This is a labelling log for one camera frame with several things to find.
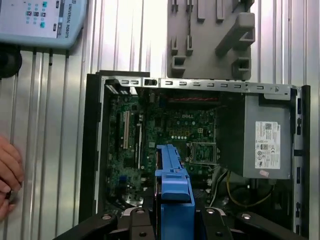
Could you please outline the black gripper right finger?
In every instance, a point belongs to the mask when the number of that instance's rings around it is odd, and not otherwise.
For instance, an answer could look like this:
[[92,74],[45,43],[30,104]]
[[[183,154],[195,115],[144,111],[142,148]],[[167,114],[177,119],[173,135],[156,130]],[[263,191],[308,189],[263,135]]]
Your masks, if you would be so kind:
[[227,215],[220,208],[200,210],[202,240],[305,240],[301,236],[256,213],[245,211],[236,215],[234,226],[227,225]]

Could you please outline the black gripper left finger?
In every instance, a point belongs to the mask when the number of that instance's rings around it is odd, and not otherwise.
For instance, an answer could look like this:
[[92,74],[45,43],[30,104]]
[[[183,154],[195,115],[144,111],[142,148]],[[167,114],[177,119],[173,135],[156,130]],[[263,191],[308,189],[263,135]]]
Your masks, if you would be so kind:
[[148,209],[134,208],[118,217],[99,213],[72,227],[57,240],[154,240],[155,232]]

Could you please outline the person's hand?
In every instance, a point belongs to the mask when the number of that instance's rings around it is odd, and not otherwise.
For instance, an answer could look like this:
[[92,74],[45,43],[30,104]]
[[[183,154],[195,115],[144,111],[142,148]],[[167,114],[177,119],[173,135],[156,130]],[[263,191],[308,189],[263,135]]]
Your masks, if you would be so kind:
[[0,221],[15,208],[10,203],[7,194],[18,192],[24,181],[22,157],[19,151],[10,142],[0,137]]

